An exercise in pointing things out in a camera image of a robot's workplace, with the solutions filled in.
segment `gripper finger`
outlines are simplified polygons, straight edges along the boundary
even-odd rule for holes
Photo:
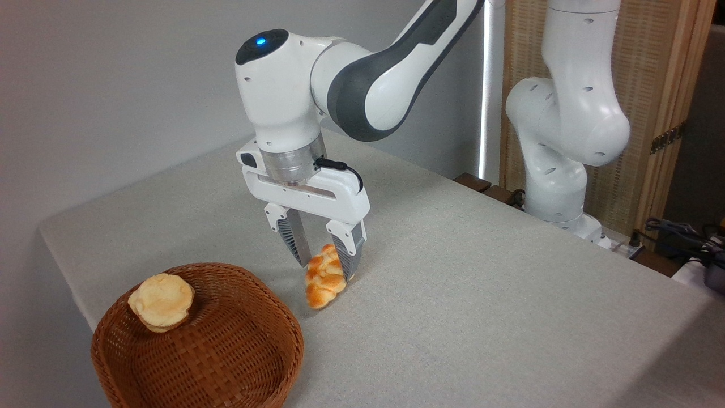
[[[368,238],[365,233],[365,224],[363,220],[355,225],[330,220],[326,227],[332,236],[335,249],[337,249],[345,280],[350,281],[360,265],[363,244]]]
[[[287,245],[287,249],[299,262],[299,265],[306,266],[310,262],[312,254],[310,245],[307,243],[307,235],[305,235],[305,228],[302,226],[302,217],[300,217],[299,211],[269,203],[265,207],[265,212],[272,231],[279,232],[280,237]]]

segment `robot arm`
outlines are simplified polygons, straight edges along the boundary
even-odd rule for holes
[[[281,29],[240,48],[237,84],[256,138],[236,157],[249,191],[269,203],[270,227],[300,265],[311,257],[300,211],[330,219],[347,279],[367,239],[367,192],[355,175],[319,166],[326,157],[322,118],[330,115],[357,140],[390,135],[482,6],[483,0],[426,0],[395,42],[376,53],[342,38]]]
[[[350,43],[325,50],[312,69],[318,107],[354,139],[373,142],[390,135],[482,5],[428,0],[383,51],[371,54]]]
[[[601,225],[583,213],[583,164],[615,160],[629,139],[611,73],[619,1],[549,0],[542,54],[552,79],[524,79],[506,101],[525,163],[526,212],[605,247]]]

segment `white wall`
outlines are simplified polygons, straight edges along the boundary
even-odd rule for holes
[[[421,3],[0,0],[0,408],[106,404],[39,221],[251,134],[233,69],[251,35],[377,50]],[[480,35],[476,23],[377,147],[445,176],[476,171]]]

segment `brown woven basket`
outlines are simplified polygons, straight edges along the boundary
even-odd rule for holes
[[[113,407],[281,407],[302,366],[302,331],[246,269],[190,264],[166,271],[194,290],[181,326],[153,333],[121,296],[98,324],[91,358]]]

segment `gray tablecloth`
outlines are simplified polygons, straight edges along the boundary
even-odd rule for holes
[[[239,142],[41,232],[91,327],[172,266],[254,272],[296,314],[290,407],[722,407],[725,307],[422,168],[325,132],[365,179],[368,242],[327,309],[246,189]],[[315,250],[324,220],[304,218]]]

